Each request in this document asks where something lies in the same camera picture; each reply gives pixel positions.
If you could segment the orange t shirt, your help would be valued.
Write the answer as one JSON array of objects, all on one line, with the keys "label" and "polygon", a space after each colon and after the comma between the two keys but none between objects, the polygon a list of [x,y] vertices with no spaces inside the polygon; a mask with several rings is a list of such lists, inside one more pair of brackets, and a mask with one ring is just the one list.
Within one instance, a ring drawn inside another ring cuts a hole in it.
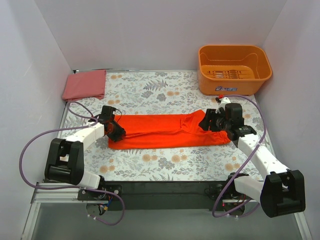
[{"label": "orange t shirt", "polygon": [[203,110],[189,114],[154,114],[117,116],[124,128],[122,140],[108,141],[114,150],[163,149],[225,145],[231,141],[224,131],[204,131],[199,123],[205,117]]}]

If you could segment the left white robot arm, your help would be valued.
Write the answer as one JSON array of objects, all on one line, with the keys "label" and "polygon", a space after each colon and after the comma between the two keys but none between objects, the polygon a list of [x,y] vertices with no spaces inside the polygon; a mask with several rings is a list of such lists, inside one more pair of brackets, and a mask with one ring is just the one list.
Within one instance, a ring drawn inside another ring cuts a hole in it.
[{"label": "left white robot arm", "polygon": [[107,136],[112,142],[121,141],[126,131],[115,120],[116,108],[104,105],[101,113],[89,120],[88,126],[67,138],[51,141],[44,176],[50,181],[89,189],[95,200],[106,196],[101,177],[85,170],[85,150],[97,140]]}]

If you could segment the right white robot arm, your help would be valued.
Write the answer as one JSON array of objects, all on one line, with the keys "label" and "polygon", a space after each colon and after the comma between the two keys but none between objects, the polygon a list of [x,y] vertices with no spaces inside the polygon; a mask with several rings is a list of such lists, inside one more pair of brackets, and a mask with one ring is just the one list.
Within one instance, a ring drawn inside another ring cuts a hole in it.
[{"label": "right white robot arm", "polygon": [[237,171],[226,182],[216,199],[219,203],[224,193],[232,199],[245,195],[262,207],[270,217],[303,212],[306,209],[305,179],[299,170],[291,170],[281,163],[265,146],[263,138],[253,127],[246,125],[239,103],[224,98],[218,109],[207,109],[199,123],[204,131],[225,131],[227,137],[254,164],[263,181],[240,175]]}]

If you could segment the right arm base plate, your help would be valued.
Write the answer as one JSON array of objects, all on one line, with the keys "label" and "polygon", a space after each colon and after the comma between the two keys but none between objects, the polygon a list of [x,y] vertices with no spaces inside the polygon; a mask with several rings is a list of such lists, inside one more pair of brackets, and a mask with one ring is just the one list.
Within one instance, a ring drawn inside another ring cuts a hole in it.
[{"label": "right arm base plate", "polygon": [[[216,201],[219,194],[222,192],[224,186],[220,183],[210,184],[207,188],[204,189],[204,194],[209,197],[211,200]],[[236,200],[236,203],[244,203],[246,196],[242,193],[236,193],[228,188],[222,195],[222,199],[227,200]]]}]

